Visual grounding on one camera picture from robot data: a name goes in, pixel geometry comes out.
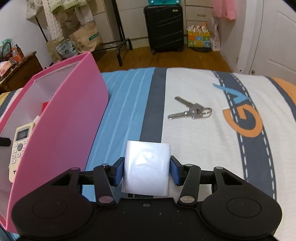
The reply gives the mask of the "striped bed duvet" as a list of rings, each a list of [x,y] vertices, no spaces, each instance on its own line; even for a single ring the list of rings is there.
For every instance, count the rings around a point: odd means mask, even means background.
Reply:
[[[224,166],[275,198],[283,218],[275,236],[295,240],[295,86],[255,75],[189,68],[101,73],[108,103],[86,168],[112,163],[129,140],[162,142],[182,163]],[[176,96],[213,109],[187,111]]]

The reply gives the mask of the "yellowed TCL remote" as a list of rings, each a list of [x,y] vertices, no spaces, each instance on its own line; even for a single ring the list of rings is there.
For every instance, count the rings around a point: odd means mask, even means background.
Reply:
[[[9,164],[9,181],[11,183],[13,183],[15,180],[16,172],[18,170],[22,156],[25,152],[25,149],[32,135],[34,127],[35,123],[31,122],[27,123],[26,125],[19,126],[16,129]]]

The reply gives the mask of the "red patterned glasses cloth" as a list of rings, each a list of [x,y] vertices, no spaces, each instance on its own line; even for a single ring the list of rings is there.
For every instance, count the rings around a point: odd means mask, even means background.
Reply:
[[[44,103],[42,104],[42,110],[41,110],[41,113],[44,112],[44,110],[45,110],[45,108],[47,107],[47,105],[48,105],[48,102],[44,102]]]

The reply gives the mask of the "brown paper bag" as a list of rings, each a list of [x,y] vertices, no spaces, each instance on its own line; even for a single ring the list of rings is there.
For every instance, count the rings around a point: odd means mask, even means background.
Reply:
[[[81,27],[79,30],[70,34],[69,38],[79,53],[93,52],[103,43],[95,22]]]

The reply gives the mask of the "silver key bunch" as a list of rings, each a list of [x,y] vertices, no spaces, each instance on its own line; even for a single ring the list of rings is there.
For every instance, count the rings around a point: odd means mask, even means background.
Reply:
[[[181,113],[174,113],[168,115],[169,120],[177,119],[177,118],[192,118],[192,119],[199,119],[199,118],[208,118],[211,116],[213,109],[206,108],[198,103],[192,103],[180,96],[176,96],[175,100],[184,104],[188,110],[181,112]]]

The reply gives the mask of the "long cream remote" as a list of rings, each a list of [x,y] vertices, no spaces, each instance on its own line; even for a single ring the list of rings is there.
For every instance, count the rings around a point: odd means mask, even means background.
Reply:
[[[33,123],[34,123],[34,124],[37,124],[39,120],[40,120],[40,116],[38,115],[38,116],[36,116],[35,119],[33,120]]]

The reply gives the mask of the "black clothes rack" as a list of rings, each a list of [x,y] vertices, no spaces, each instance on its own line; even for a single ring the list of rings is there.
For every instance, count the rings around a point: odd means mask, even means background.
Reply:
[[[26,19],[33,20],[37,18],[37,15],[41,12],[44,12],[42,1],[27,1],[27,9],[26,9]],[[90,1],[87,1],[87,5],[83,7],[75,7],[69,10],[64,11],[63,13],[58,14],[58,20],[62,27],[62,32],[64,36],[64,40],[69,39],[69,35],[79,30],[81,27],[84,27],[88,23],[95,22],[93,18],[93,14],[90,8]],[[50,33],[47,26],[46,28],[48,33],[44,35],[46,40],[46,46],[50,56],[52,57],[53,62],[58,62],[63,60],[62,56],[57,52],[56,46],[61,42],[55,43],[51,40]],[[130,39],[122,39],[118,46],[114,44],[104,44],[97,47],[94,51],[103,51],[109,49],[116,49],[117,60],[119,65],[122,65],[122,59],[120,56],[120,50],[123,46],[127,46],[128,49],[132,49],[132,42]]]

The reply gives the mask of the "white knitted cardigan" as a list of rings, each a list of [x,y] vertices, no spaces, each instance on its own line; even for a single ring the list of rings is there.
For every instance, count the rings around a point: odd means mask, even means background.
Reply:
[[[58,20],[58,14],[63,13],[66,10],[86,6],[87,1],[48,1],[42,0],[43,9],[47,21],[48,30],[51,40],[55,43],[64,40],[62,27]]]

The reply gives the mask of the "wooden nightstand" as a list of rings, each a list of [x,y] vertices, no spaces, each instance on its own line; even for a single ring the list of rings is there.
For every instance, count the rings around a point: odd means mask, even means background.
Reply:
[[[42,70],[36,51],[27,54],[20,63],[14,65],[1,77],[0,92],[10,92],[24,87],[34,75]]]

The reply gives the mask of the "colourful gift bag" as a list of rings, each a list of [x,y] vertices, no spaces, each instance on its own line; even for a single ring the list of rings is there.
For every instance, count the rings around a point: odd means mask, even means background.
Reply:
[[[210,32],[207,23],[187,27],[189,48],[210,48]]]

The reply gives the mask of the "teal felt bag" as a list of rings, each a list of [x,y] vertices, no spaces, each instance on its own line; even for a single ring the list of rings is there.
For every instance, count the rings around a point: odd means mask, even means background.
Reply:
[[[181,0],[148,0],[149,5],[181,4]]]

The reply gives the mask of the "white charger top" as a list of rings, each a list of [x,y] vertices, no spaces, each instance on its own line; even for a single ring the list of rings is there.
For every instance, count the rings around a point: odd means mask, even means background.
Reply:
[[[164,143],[127,141],[122,192],[167,196],[171,148]]]

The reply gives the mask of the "pink hanging bag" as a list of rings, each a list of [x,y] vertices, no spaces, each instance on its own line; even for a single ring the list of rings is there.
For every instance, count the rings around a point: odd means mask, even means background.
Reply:
[[[234,0],[213,0],[214,16],[226,19],[236,19],[236,9]]]

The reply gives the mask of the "black suitcase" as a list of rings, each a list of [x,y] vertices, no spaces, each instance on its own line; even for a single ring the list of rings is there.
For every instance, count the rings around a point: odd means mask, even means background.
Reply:
[[[152,54],[182,51],[184,47],[184,22],[181,5],[145,6],[144,17]]]

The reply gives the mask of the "pink storage box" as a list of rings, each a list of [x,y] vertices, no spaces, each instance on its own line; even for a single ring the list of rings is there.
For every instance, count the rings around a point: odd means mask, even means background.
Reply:
[[[42,104],[48,102],[41,113]],[[19,126],[35,125],[13,183],[12,147],[1,147],[1,226],[16,228],[15,203],[64,171],[84,170],[108,103],[108,91],[91,53],[86,52],[34,75],[1,118],[1,137],[13,139]]]

